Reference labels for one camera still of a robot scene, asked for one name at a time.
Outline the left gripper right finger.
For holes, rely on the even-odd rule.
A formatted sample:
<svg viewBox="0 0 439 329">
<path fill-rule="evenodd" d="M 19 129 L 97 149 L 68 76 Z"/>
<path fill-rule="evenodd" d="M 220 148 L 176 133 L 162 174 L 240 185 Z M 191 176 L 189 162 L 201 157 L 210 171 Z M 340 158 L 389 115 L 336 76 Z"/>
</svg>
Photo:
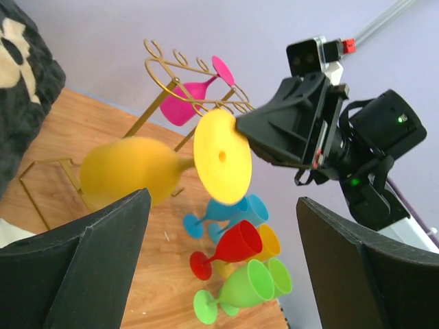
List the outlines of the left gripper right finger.
<svg viewBox="0 0 439 329">
<path fill-rule="evenodd" d="M 323 328 L 437 328 L 438 254 L 395 241 L 308 197 L 296 204 Z"/>
</svg>

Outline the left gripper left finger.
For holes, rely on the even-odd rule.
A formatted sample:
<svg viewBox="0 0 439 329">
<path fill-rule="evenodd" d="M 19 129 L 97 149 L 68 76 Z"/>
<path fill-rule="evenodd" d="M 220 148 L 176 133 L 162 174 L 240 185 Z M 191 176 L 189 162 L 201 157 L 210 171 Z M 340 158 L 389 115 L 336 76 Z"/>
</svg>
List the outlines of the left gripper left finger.
<svg viewBox="0 0 439 329">
<path fill-rule="evenodd" d="M 119 328 L 150 213 L 146 189 L 1 249 L 2 328 Z"/>
</svg>

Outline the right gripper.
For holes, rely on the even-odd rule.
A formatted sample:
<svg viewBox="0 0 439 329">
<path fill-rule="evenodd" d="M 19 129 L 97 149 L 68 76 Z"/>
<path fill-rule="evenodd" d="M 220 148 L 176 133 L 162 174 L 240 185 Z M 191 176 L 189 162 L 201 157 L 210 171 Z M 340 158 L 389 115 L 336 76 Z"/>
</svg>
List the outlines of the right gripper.
<svg viewBox="0 0 439 329">
<path fill-rule="evenodd" d="M 314 180 L 343 180 L 353 166 L 352 145 L 339 125 L 347 84 L 329 86 L 324 73 L 285 78 L 273 98 L 236 119 L 253 152 L 280 167 L 311 167 Z"/>
</svg>

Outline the green wine glass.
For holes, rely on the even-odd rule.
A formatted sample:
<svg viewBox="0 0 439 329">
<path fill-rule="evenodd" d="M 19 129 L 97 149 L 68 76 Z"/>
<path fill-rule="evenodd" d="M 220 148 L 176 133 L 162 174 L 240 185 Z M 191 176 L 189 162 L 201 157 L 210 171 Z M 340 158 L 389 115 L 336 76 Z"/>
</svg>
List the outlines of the green wine glass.
<svg viewBox="0 0 439 329">
<path fill-rule="evenodd" d="M 262 263 L 268 268 L 274 281 L 274 297 L 271 300 L 291 293 L 293 284 L 287 267 L 275 257 Z M 221 308 L 229 316 L 235 316 L 240 310 L 240 308 L 228 308 L 226 306 L 221 306 Z"/>
<path fill-rule="evenodd" d="M 213 324 L 218 306 L 250 308 L 273 297 L 274 281 L 268 268 L 259 260 L 251 260 L 226 279 L 217 297 L 204 289 L 197 291 L 193 310 L 202 323 Z"/>
</svg>

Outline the light blue wine glass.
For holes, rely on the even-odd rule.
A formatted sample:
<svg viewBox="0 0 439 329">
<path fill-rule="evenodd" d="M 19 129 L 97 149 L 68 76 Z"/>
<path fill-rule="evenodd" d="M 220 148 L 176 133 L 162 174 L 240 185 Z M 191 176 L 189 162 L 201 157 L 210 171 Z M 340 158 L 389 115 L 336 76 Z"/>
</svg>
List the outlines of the light blue wine glass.
<svg viewBox="0 0 439 329">
<path fill-rule="evenodd" d="M 219 242 L 225 231 L 237 225 L 240 221 L 247 220 L 254 227 L 258 228 L 270 218 L 267 206 L 257 195 L 247 195 L 242 201 L 246 205 L 246 209 L 237 210 L 236 214 L 231 217 L 229 223 L 225 227 L 221 228 L 216 223 L 212 223 L 208 226 L 209 238 L 214 244 Z"/>
</svg>

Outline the yellow wine glass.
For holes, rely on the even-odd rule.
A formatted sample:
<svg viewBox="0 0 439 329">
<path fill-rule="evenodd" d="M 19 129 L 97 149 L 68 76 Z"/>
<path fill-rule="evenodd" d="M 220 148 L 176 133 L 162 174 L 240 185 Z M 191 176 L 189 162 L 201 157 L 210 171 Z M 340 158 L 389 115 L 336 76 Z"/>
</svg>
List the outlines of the yellow wine glass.
<svg viewBox="0 0 439 329">
<path fill-rule="evenodd" d="M 278 256 L 281 253 L 281 243 L 276 232 L 267 224 L 261 224 L 257 231 L 261 237 L 263 244 L 262 251 L 257 255 L 245 259 L 245 263 L 248 263 L 252 259 L 265 261 L 271 257 Z M 225 263 L 222 260 L 216 260 L 214 262 L 214 268 L 216 272 L 224 279 L 228 278 L 235 270 L 233 263 Z"/>
</svg>

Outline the pink wine glass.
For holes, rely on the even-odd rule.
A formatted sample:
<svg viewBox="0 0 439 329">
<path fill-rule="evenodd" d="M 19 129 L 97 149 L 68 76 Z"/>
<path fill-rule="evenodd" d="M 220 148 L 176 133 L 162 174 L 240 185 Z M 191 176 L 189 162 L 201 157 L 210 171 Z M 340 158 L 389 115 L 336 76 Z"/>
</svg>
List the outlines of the pink wine glass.
<svg viewBox="0 0 439 329">
<path fill-rule="evenodd" d="M 234 86 L 235 78 L 229 67 L 218 56 L 212 56 L 212 65 L 216 75 L 205 82 L 187 82 L 175 87 L 172 93 L 163 100 L 159 108 L 162 115 L 173 125 L 183 126 L 192 119 L 206 99 L 208 87 L 221 78 L 227 85 Z"/>
</svg>

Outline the orange wine glass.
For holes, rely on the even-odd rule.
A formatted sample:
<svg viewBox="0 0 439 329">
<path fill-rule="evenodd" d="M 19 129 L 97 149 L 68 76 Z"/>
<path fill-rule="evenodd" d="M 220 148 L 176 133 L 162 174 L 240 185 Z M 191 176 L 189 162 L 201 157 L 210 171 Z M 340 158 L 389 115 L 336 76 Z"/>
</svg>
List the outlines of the orange wine glass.
<svg viewBox="0 0 439 329">
<path fill-rule="evenodd" d="M 223 108 L 204 114 L 195 128 L 190 158 L 142 136 L 100 145 L 87 153 L 80 166 L 82 192 L 94 207 L 103 208 L 146 188 L 152 205 L 157 205 L 174 192 L 182 173 L 194 168 L 213 199 L 236 204 L 252 178 L 249 142 L 236 131 L 236 121 Z"/>
</svg>

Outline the red wine glass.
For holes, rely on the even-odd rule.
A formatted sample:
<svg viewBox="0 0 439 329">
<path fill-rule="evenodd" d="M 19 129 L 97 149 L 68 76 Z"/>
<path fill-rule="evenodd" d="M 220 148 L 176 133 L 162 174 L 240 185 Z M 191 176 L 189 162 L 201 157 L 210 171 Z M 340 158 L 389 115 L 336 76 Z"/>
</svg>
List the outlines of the red wine glass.
<svg viewBox="0 0 439 329">
<path fill-rule="evenodd" d="M 257 255 L 263 249 L 258 230 L 247 220 L 227 230 L 216 245 L 215 252 L 208 257 L 196 251 L 189 259 L 191 271 L 200 280 L 208 280 L 212 275 L 211 263 L 221 260 L 226 263 L 237 263 Z"/>
</svg>

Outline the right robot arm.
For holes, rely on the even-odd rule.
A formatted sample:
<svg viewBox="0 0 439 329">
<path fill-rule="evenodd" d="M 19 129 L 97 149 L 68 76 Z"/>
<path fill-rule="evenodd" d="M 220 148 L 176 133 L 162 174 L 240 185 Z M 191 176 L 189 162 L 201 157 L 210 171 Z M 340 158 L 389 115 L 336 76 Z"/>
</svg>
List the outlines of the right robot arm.
<svg viewBox="0 0 439 329">
<path fill-rule="evenodd" d="M 394 163 L 426 129 L 393 90 L 348 102 L 348 86 L 323 73 L 289 77 L 264 106 L 241 115 L 237 131 L 276 167 L 296 169 L 298 186 L 339 183 L 352 218 L 396 241 L 430 252 L 438 243 L 389 183 Z"/>
</svg>

